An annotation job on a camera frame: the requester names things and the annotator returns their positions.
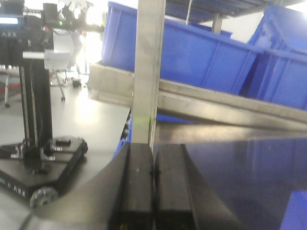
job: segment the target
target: caster wheel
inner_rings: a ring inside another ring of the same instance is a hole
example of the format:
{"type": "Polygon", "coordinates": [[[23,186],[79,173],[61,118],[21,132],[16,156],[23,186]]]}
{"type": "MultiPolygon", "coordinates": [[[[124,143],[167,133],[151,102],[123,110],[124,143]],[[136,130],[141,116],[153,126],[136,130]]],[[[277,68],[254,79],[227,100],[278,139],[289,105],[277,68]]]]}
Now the caster wheel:
{"type": "Polygon", "coordinates": [[[41,207],[58,199],[59,194],[53,187],[41,187],[33,192],[30,198],[30,207],[41,207]]]}

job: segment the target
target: blue storage crate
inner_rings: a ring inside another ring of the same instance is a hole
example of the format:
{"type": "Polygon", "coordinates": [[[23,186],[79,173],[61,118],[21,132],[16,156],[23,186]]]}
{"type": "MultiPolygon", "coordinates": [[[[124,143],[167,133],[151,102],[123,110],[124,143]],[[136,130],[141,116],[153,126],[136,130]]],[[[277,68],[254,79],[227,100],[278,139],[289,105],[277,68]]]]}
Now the blue storage crate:
{"type": "Polygon", "coordinates": [[[307,57],[268,50],[260,56],[247,97],[307,109],[307,57]]]}
{"type": "Polygon", "coordinates": [[[307,191],[293,191],[280,230],[307,229],[307,191]]]}
{"type": "MultiPolygon", "coordinates": [[[[102,61],[134,71],[137,10],[109,2],[102,61]]],[[[161,78],[238,94],[262,49],[165,20],[161,78]]]]}
{"type": "Polygon", "coordinates": [[[307,54],[307,20],[302,12],[268,4],[248,42],[265,49],[307,54]]]}
{"type": "MultiPolygon", "coordinates": [[[[209,26],[206,26],[206,25],[200,25],[200,24],[197,24],[197,23],[190,23],[189,25],[203,29],[205,31],[212,32],[212,27],[209,27],[209,26]]],[[[230,38],[231,35],[232,35],[232,32],[221,30],[221,35],[230,38]]]]}

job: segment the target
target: vertical rail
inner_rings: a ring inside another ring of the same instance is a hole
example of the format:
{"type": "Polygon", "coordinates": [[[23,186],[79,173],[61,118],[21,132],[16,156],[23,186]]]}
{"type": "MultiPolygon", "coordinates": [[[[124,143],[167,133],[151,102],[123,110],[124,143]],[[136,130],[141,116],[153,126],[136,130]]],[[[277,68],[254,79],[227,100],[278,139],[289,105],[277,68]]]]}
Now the vertical rail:
{"type": "Polygon", "coordinates": [[[214,14],[212,32],[220,34],[222,30],[223,16],[219,13],[214,14]]]}
{"type": "Polygon", "coordinates": [[[191,14],[192,2],[193,2],[193,0],[190,0],[190,2],[189,2],[189,9],[188,9],[188,14],[187,14],[187,19],[186,19],[186,25],[189,24],[189,19],[190,19],[190,14],[191,14]]]}
{"type": "Polygon", "coordinates": [[[153,146],[166,0],[139,0],[134,90],[132,142],[153,146]]]}

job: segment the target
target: display screen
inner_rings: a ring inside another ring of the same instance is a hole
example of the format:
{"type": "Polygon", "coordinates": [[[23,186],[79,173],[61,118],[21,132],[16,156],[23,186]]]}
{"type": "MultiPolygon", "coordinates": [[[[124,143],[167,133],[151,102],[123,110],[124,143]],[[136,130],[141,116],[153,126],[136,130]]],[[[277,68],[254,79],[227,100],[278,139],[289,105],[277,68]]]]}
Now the display screen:
{"type": "Polygon", "coordinates": [[[0,24],[18,24],[17,18],[0,17],[0,24]]]}

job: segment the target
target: black metal stand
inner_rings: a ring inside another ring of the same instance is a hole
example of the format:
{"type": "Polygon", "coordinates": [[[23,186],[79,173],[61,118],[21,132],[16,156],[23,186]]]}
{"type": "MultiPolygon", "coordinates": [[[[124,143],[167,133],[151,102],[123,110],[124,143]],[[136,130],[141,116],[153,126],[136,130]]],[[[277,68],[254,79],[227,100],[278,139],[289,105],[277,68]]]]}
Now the black metal stand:
{"type": "Polygon", "coordinates": [[[6,48],[0,63],[19,66],[25,139],[0,147],[0,185],[38,207],[58,197],[74,166],[87,152],[87,144],[81,138],[52,138],[48,70],[43,59],[23,57],[24,48],[44,51],[39,39],[41,27],[34,27],[31,33],[27,28],[19,31],[17,28],[14,38],[0,40],[1,47],[6,48]]]}

